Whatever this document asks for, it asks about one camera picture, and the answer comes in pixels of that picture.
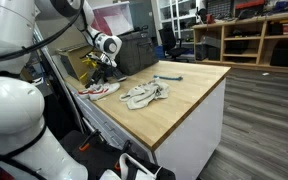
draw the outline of gray floor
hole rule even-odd
[[[288,74],[230,72],[220,145],[204,180],[288,179]]]

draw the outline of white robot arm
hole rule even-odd
[[[0,72],[19,74],[30,50],[38,47],[31,48],[35,4],[41,19],[64,16],[71,20],[82,10],[74,25],[90,45],[103,52],[103,62],[116,66],[114,59],[122,42],[91,28],[94,15],[87,0],[0,0]],[[43,109],[43,96],[35,86],[0,77],[0,155],[11,154],[9,158],[30,169],[31,174],[5,161],[0,165],[16,179],[35,179],[37,175],[55,180],[87,179],[86,168],[72,159],[45,127]]]

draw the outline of crumpled white cloth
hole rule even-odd
[[[161,82],[160,79],[154,79],[122,94],[120,100],[126,102],[129,109],[140,109],[148,106],[153,99],[168,98],[169,91],[168,84]]]

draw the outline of wooden table top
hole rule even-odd
[[[226,77],[229,69],[224,66],[160,61],[128,77],[120,83],[118,91],[104,100],[94,101],[94,104],[154,151]],[[183,80],[161,80],[170,86],[167,99],[153,100],[145,108],[129,110],[119,96],[153,80],[153,75],[182,76]]]

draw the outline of office chair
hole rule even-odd
[[[174,36],[172,28],[164,28],[159,30],[163,48],[164,48],[164,53],[172,56],[174,61],[179,61],[179,59],[176,59],[177,57],[181,56],[182,54],[186,53],[189,49],[188,48],[183,48],[182,47],[182,39],[177,39],[180,42],[179,47],[176,46],[176,38]]]

